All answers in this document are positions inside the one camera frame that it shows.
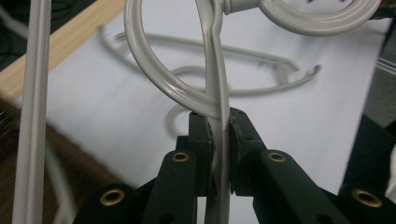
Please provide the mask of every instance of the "white pole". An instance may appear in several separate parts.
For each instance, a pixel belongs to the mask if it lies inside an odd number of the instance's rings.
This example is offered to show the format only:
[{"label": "white pole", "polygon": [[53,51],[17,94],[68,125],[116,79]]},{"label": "white pole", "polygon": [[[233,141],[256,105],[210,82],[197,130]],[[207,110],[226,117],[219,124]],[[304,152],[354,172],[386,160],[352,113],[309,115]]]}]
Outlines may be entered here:
[{"label": "white pole", "polygon": [[50,0],[32,0],[13,224],[42,223]]}]

